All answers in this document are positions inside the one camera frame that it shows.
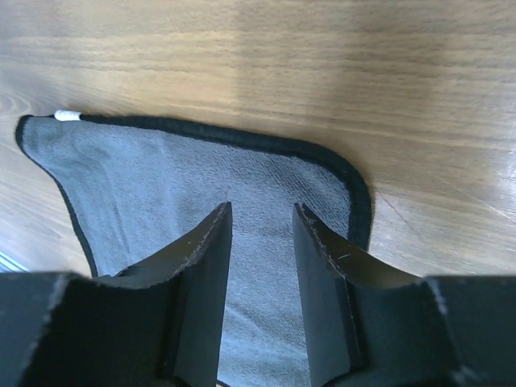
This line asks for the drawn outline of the dark grey towel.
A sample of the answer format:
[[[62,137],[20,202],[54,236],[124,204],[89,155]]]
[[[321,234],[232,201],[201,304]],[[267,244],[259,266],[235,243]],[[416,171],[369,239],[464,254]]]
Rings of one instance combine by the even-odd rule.
[[[347,160],[300,140],[151,117],[28,116],[15,140],[59,187],[99,276],[150,256],[230,202],[218,378],[231,386],[310,384],[293,206],[307,205],[367,248],[370,193]]]

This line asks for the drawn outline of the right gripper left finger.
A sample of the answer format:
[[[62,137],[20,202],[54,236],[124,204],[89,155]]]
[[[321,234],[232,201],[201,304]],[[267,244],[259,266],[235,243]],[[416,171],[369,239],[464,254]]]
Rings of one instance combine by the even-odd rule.
[[[4,386],[213,386],[232,208],[115,276],[4,273]]]

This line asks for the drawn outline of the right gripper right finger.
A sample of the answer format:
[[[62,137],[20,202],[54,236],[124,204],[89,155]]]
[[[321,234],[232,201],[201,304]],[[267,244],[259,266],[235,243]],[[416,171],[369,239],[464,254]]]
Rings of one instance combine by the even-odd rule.
[[[305,205],[293,237],[312,385],[514,385],[514,277],[410,275]]]

